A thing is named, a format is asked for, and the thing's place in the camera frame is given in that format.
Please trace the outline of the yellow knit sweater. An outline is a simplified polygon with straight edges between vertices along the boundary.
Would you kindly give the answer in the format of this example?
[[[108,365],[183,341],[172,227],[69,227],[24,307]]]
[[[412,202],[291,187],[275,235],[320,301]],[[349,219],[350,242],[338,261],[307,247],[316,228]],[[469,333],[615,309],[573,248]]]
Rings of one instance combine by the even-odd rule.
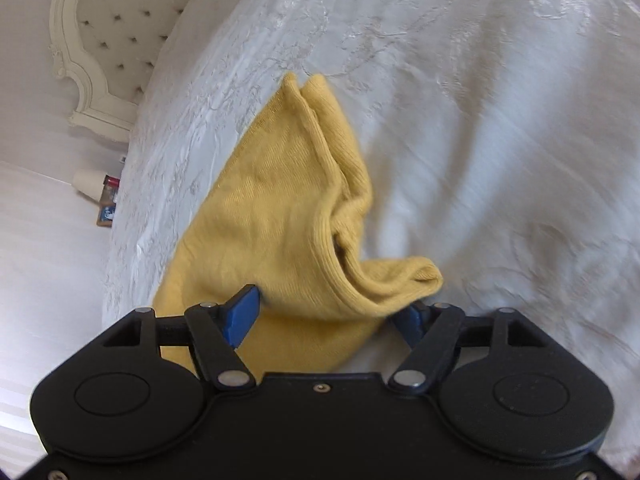
[[[287,74],[178,243],[159,315],[221,304],[243,286],[260,313],[239,348],[256,376],[329,372],[386,318],[442,288],[425,257],[363,259],[372,184],[326,78]]]

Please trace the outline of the framed photo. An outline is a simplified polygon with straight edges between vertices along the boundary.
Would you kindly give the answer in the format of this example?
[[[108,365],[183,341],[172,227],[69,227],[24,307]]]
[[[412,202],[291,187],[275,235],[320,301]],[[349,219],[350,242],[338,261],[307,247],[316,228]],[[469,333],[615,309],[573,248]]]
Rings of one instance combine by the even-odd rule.
[[[97,226],[106,226],[110,228],[113,224],[118,187],[113,185],[105,185],[99,200],[99,213],[96,218]]]

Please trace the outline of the red bottle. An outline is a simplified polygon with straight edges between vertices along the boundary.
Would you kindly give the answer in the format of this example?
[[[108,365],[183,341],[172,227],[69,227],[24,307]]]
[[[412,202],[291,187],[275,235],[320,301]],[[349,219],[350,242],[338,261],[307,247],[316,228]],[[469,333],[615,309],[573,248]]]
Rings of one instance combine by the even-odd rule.
[[[119,187],[119,178],[109,176],[108,174],[104,177],[103,185],[106,188],[118,188]]]

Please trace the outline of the left bedside lamp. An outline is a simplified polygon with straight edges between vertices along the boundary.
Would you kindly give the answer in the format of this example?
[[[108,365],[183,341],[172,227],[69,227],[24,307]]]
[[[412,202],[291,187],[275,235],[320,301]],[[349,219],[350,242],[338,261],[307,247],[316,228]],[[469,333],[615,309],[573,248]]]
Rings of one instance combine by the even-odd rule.
[[[72,187],[89,200],[99,203],[106,178],[108,178],[108,174],[102,170],[77,170],[73,176]]]

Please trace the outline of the white embroidered bedspread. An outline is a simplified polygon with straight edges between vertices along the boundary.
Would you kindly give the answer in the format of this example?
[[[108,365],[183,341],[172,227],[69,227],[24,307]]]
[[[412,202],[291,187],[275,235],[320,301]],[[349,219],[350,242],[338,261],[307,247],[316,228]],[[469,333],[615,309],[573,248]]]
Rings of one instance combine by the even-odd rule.
[[[611,388],[639,471],[639,0],[191,0],[140,108],[103,321],[149,304],[287,72],[326,77],[373,184],[363,252],[524,312]]]

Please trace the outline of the cream tufted headboard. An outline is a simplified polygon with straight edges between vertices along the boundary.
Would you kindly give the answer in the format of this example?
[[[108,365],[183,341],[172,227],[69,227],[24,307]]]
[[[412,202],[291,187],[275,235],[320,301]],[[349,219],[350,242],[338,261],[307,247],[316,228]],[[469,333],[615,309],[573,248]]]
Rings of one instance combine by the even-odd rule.
[[[190,0],[52,0],[53,69],[78,87],[74,126],[126,143],[160,50]]]

